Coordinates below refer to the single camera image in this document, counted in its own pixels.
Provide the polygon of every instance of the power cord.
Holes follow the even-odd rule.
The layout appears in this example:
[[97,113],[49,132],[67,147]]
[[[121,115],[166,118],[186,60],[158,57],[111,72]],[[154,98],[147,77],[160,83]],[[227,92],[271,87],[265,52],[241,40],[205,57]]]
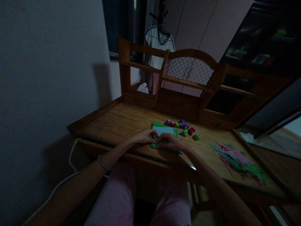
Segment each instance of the power cord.
[[49,200],[52,198],[54,192],[58,189],[58,187],[63,184],[65,181],[67,181],[68,179],[70,179],[71,177],[75,176],[76,174],[79,173],[79,171],[77,171],[77,169],[74,167],[74,165],[71,163],[71,156],[72,156],[72,153],[73,153],[73,150],[77,144],[77,142],[80,140],[81,138],[78,138],[76,139],[74,142],[73,142],[73,146],[72,146],[72,149],[71,149],[71,152],[70,152],[70,155],[69,155],[69,165],[74,169],[75,173],[70,175],[69,177],[65,178],[64,180],[62,180],[54,189],[53,191],[51,192],[50,196],[48,197],[48,199],[22,224],[22,226],[24,225],[27,225],[29,221],[31,221],[31,219],[49,202]]

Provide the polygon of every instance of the wardrobe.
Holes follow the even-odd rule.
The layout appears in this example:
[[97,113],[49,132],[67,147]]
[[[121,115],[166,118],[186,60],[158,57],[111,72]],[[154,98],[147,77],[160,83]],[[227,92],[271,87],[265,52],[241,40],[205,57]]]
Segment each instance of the wardrobe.
[[[198,49],[219,62],[253,0],[166,0],[166,25],[175,42],[175,48]],[[159,12],[159,1],[155,14]],[[168,62],[166,74],[206,85],[213,70],[203,61],[179,57]],[[199,97],[202,90],[165,81],[163,87]]]

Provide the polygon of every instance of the white cloth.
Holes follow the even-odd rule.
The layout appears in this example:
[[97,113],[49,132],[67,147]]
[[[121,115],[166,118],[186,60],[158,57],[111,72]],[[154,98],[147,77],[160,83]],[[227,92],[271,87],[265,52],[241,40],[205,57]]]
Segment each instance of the white cloth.
[[[150,47],[164,50],[164,51],[168,49],[170,52],[175,51],[175,47],[171,35],[167,39],[166,35],[160,34],[159,38],[160,38],[160,42],[164,42],[164,44],[161,45],[159,43],[157,26],[150,27],[145,35],[145,39]],[[162,63],[163,63],[163,58],[157,56],[150,56],[148,60],[148,65],[156,69],[161,69]]]
[[142,84],[138,87],[137,91],[140,91],[140,92],[143,92],[143,93],[147,93],[147,94],[148,94],[148,88],[147,88],[146,86],[147,86],[146,83],[142,83]]

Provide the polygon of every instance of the white shirt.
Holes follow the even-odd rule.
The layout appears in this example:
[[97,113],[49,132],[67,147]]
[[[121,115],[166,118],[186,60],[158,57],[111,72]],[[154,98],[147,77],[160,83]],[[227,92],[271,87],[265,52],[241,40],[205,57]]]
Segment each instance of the white shirt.
[[[171,35],[169,35],[169,38],[167,39],[166,35],[160,34],[159,38],[160,43],[162,43],[162,45],[159,43],[157,26],[150,27],[145,35],[145,39],[150,47],[164,51],[168,49],[170,52],[175,51],[175,46],[173,44],[173,39]],[[148,60],[148,65],[156,69],[161,69],[162,63],[163,58],[158,56],[150,56]]]

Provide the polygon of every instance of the leg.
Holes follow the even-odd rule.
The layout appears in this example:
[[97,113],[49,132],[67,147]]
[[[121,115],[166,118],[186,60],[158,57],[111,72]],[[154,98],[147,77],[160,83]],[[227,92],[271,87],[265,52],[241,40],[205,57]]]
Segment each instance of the leg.
[[186,181],[167,178],[150,225],[191,225]]
[[117,163],[84,225],[133,225],[135,169]]

